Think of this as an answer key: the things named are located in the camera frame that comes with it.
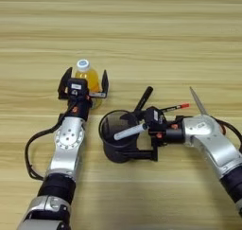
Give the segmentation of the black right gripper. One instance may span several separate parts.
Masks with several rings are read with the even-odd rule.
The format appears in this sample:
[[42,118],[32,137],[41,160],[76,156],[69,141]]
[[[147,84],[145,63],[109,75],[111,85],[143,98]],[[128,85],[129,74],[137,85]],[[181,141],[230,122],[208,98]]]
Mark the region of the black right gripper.
[[[145,118],[145,111],[127,112],[121,116],[124,120],[135,119],[141,121]],[[151,137],[152,150],[126,150],[121,153],[126,161],[134,160],[152,160],[158,161],[158,148],[167,144],[183,144],[185,141],[183,128],[183,115],[177,115],[174,120],[167,120],[163,116],[161,123],[154,124],[148,129]]]

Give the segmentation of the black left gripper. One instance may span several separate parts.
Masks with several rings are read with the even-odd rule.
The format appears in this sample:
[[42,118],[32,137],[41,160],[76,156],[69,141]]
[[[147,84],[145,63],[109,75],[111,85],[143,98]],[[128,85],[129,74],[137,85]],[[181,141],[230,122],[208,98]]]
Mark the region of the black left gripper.
[[86,95],[71,96],[68,95],[68,80],[72,78],[72,67],[69,67],[61,77],[58,88],[59,99],[67,101],[67,111],[59,115],[59,120],[67,116],[78,117],[86,121],[89,111],[93,105],[95,98],[106,98],[109,91],[109,79],[107,70],[104,70],[102,75],[101,87],[102,92],[89,92]]

